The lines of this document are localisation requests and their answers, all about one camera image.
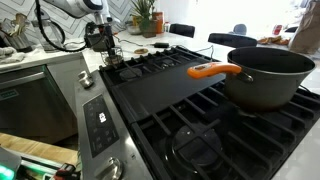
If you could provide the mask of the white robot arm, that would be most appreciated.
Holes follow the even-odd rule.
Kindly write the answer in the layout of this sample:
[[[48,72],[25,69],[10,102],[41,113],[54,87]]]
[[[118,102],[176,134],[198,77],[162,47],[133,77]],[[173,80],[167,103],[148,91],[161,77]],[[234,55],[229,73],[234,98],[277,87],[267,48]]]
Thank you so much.
[[[85,27],[85,45],[79,49],[66,49],[57,46],[53,43],[49,37],[46,35],[43,22],[41,20],[41,4],[40,0],[35,0],[36,8],[36,18],[39,23],[40,33],[42,34],[45,41],[56,48],[57,50],[63,52],[79,52],[85,48],[90,48],[97,46],[99,43],[104,44],[102,51],[109,52],[115,47],[113,40],[113,34],[111,30],[111,24],[113,23],[113,18],[109,12],[108,0],[44,0],[46,3],[53,5],[54,7],[62,10],[69,16],[80,19],[86,15],[92,14],[95,21],[88,23]],[[98,41],[91,43],[88,38],[88,33],[98,29],[100,32],[100,38]]]

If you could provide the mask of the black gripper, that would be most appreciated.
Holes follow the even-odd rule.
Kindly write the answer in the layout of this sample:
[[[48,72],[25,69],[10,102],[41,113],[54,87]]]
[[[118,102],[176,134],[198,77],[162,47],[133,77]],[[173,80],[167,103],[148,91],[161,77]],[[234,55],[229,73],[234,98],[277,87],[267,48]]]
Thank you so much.
[[[115,47],[112,28],[109,23],[97,25],[89,22],[85,26],[86,46],[95,52],[109,52]]]

